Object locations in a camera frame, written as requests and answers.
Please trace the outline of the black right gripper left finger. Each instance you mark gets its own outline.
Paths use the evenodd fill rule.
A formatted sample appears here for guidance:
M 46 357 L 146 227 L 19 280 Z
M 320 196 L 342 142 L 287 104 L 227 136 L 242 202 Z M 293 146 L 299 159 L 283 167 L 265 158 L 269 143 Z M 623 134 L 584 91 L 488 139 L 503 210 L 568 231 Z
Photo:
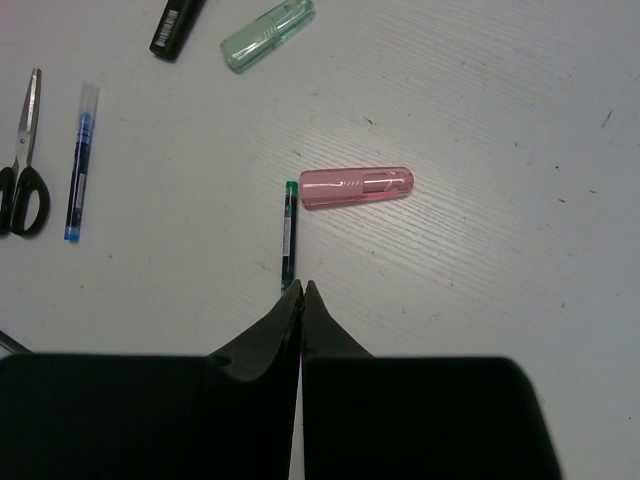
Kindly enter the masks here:
M 303 296 L 206 356 L 6 357 L 2 477 L 286 478 Z

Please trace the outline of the yellow cap black highlighter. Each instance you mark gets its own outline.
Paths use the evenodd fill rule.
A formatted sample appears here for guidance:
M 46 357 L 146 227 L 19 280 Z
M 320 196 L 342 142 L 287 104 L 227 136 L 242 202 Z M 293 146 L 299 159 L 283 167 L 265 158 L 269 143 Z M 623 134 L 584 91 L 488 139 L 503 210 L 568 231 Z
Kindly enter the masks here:
M 204 4 L 205 0 L 168 0 L 149 46 L 151 53 L 161 60 L 174 62 Z

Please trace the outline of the blue ink pen refill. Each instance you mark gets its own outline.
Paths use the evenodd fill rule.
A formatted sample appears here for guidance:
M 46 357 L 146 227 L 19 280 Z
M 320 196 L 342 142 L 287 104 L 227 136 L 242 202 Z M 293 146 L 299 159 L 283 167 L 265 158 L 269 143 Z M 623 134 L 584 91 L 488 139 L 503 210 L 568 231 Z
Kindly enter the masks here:
M 80 239 L 84 192 L 98 99 L 99 87 L 91 82 L 84 82 L 79 103 L 77 135 L 64 231 L 64 239 L 70 243 L 77 243 Z

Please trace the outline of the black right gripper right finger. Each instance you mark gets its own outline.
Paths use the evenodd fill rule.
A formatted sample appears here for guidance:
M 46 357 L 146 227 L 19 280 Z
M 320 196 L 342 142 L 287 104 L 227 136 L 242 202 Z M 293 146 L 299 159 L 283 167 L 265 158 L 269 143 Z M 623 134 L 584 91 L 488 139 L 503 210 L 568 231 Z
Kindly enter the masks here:
M 524 371 L 505 357 L 376 357 L 314 283 L 302 316 L 309 479 L 558 479 Z

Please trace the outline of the green ink pen refill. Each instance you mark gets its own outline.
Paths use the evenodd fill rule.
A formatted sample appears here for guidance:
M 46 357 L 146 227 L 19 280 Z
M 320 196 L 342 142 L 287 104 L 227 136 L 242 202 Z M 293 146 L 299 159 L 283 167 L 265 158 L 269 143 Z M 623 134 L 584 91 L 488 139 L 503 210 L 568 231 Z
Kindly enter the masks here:
M 284 198 L 283 246 L 281 263 L 281 292 L 284 293 L 295 279 L 297 238 L 298 183 L 287 181 Z

